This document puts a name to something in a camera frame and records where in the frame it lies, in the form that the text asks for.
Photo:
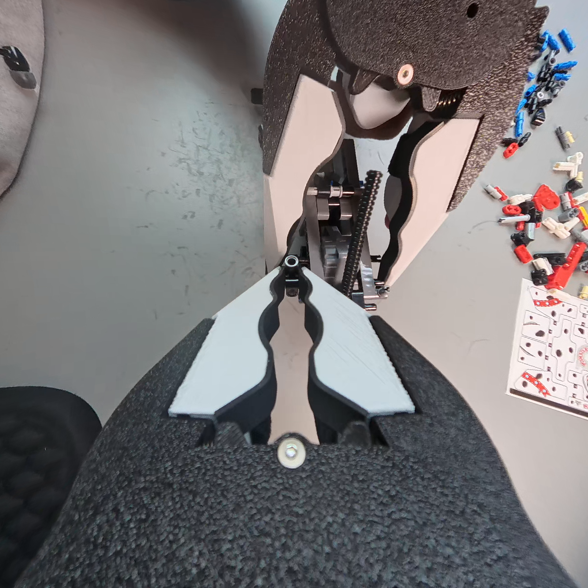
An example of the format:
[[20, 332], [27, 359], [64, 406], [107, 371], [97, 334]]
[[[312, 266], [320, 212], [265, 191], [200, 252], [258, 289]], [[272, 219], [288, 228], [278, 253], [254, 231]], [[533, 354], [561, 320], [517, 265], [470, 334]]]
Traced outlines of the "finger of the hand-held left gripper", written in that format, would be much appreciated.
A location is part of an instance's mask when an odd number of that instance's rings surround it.
[[264, 252], [273, 270], [287, 252], [292, 224], [316, 171], [339, 149], [345, 123], [339, 99], [327, 85], [301, 75], [270, 172], [264, 174]]
[[477, 134], [477, 118], [417, 114], [396, 145], [384, 192], [389, 244], [378, 281], [391, 286], [445, 222]]

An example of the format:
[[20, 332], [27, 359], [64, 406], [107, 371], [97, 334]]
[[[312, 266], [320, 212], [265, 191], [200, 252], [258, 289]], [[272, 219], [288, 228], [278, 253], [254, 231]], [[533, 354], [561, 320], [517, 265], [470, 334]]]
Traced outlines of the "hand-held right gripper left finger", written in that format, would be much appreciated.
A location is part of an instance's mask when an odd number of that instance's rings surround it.
[[268, 443], [277, 391], [270, 341], [284, 293], [285, 272], [276, 268], [213, 317], [168, 408], [171, 417], [233, 422], [253, 444]]

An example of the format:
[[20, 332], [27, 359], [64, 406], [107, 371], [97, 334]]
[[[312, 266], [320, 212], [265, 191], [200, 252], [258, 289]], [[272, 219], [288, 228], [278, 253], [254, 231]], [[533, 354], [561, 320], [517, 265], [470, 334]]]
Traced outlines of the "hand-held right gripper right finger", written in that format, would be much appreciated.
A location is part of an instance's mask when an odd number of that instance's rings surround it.
[[309, 269], [299, 272], [305, 329], [312, 339], [307, 396], [320, 444], [335, 444], [346, 427], [375, 417], [414, 414], [368, 312]]

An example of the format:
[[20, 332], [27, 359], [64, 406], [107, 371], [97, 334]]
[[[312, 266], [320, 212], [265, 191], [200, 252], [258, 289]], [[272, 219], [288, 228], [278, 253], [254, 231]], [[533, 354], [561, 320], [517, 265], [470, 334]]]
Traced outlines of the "grey black toy chassis model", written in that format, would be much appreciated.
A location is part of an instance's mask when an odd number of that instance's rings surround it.
[[376, 203], [380, 175], [369, 171], [359, 178], [353, 139], [343, 140], [334, 157], [311, 177], [303, 198], [303, 212], [286, 237], [286, 253], [301, 267], [315, 270], [334, 289], [366, 312], [373, 313], [387, 298], [389, 287], [374, 276], [368, 226]]

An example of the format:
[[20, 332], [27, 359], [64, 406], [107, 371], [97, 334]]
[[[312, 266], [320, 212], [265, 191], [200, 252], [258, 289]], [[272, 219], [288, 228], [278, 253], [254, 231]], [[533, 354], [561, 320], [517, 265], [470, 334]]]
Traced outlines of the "pile of blue black pins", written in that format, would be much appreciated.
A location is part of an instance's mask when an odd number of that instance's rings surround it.
[[560, 54], [563, 49], [570, 54], [575, 48], [575, 41], [566, 28], [556, 35], [545, 30], [537, 37], [532, 68], [527, 72], [527, 87], [513, 118], [513, 136], [502, 140], [505, 159], [511, 158], [528, 142], [533, 130], [546, 122], [547, 106], [561, 94], [577, 65], [577, 61], [561, 61]]

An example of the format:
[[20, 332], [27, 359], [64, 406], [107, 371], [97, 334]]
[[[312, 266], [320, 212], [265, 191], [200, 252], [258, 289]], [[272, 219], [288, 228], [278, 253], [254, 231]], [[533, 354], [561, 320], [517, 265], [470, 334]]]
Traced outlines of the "pile of red white pieces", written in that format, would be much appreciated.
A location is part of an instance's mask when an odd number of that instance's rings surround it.
[[[584, 187], [583, 158], [582, 152], [576, 152], [553, 165], [553, 172], [568, 177], [561, 193], [546, 184], [532, 194], [512, 196], [496, 185], [483, 187], [502, 206], [497, 223], [513, 228], [514, 255], [529, 267], [533, 285], [545, 288], [548, 299], [563, 292], [574, 272], [587, 273], [587, 193], [578, 194]], [[533, 253], [529, 246], [540, 229], [559, 241], [570, 241], [569, 252]]]

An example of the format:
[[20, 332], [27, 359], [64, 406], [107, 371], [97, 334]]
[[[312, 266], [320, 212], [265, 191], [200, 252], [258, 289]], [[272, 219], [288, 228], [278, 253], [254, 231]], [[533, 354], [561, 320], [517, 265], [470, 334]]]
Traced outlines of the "white sticker sheet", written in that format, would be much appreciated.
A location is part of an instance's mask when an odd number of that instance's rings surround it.
[[587, 299], [522, 280], [506, 393], [587, 419]]

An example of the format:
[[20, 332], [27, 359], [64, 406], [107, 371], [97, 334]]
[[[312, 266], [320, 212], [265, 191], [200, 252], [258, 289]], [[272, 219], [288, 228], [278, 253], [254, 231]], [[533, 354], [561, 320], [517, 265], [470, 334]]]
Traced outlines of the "black mesh pad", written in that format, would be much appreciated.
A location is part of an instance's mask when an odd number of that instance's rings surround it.
[[76, 394], [1, 388], [1, 587], [13, 587], [38, 553], [101, 430]]

